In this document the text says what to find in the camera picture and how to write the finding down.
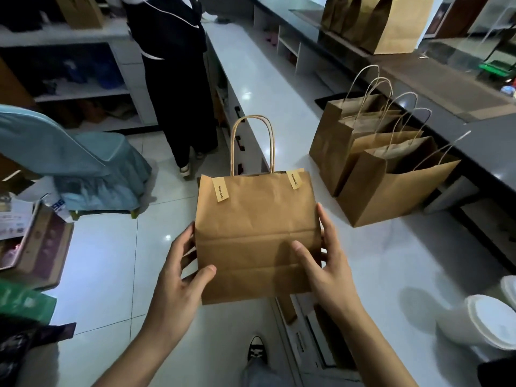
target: sticker label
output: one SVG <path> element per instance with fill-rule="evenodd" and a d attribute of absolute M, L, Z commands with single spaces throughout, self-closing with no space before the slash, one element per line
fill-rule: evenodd
<path fill-rule="evenodd" d="M 297 190 L 303 184 L 301 182 L 301 177 L 297 171 L 287 171 L 288 180 L 290 181 L 292 188 Z"/>
<path fill-rule="evenodd" d="M 224 201 L 229 198 L 228 188 L 226 188 L 224 177 L 213 178 L 213 186 L 215 187 L 217 202 Z"/>

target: fingernail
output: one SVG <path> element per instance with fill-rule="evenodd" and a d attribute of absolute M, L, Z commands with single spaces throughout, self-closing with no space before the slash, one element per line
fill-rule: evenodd
<path fill-rule="evenodd" d="M 297 251 L 299 250 L 301 247 L 303 247 L 303 245 L 301 244 L 301 242 L 297 241 L 297 240 L 294 240 L 292 242 L 292 248 Z"/>

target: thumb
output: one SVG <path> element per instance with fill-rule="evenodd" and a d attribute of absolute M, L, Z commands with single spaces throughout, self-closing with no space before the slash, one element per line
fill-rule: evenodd
<path fill-rule="evenodd" d="M 310 254 L 310 251 L 306 249 L 301 242 L 294 240 L 292 242 L 292 248 L 296 252 L 299 262 L 304 267 L 306 274 L 310 277 L 317 274 L 317 272 L 320 269 L 320 266 L 317 264 L 317 262 L 314 260 L 314 257 L 312 254 Z"/>
<path fill-rule="evenodd" d="M 190 283 L 190 290 L 195 297 L 201 298 L 204 287 L 215 277 L 216 272 L 217 268 L 214 265 L 203 267 L 197 272 Z"/>

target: light blue chair cover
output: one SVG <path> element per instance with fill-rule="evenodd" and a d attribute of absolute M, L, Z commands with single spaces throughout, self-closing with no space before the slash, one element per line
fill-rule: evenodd
<path fill-rule="evenodd" d="M 69 210 L 134 210 L 151 166 L 119 133 L 70 136 L 35 111 L 0 105 L 0 153 L 39 175 L 54 176 Z"/>

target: sneaker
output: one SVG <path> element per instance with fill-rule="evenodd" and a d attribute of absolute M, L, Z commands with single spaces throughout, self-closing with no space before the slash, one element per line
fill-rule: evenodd
<path fill-rule="evenodd" d="M 253 338 L 251 345 L 249 345 L 247 361 L 250 361 L 251 359 L 261 359 L 265 364 L 267 364 L 267 351 L 265 350 L 263 341 L 258 336 Z"/>
<path fill-rule="evenodd" d="M 185 165 L 184 167 L 179 168 L 179 173 L 183 178 L 190 175 L 190 164 Z"/>

